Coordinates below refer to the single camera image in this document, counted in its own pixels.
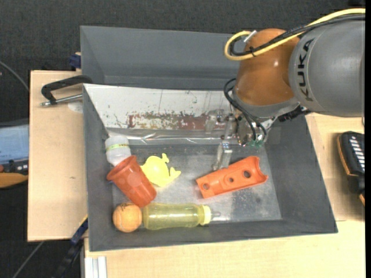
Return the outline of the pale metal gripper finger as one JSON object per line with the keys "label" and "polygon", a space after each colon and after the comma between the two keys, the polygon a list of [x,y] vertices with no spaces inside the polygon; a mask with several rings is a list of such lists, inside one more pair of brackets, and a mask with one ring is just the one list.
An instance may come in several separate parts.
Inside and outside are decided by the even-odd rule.
{"label": "pale metal gripper finger", "polygon": [[230,160],[233,150],[229,142],[222,142],[217,148],[216,161],[213,164],[213,170],[227,168],[230,165]]}
{"label": "pale metal gripper finger", "polygon": [[217,114],[209,113],[205,120],[205,133],[211,133],[217,123]]}

